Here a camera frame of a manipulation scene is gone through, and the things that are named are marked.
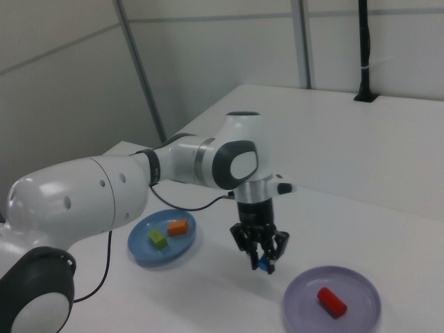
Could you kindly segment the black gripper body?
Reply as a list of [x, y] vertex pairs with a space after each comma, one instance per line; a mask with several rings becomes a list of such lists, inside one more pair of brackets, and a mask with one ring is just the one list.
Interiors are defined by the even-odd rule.
[[259, 203], [237, 203], [239, 213], [239, 229], [263, 228], [275, 230], [273, 200], [267, 199]]

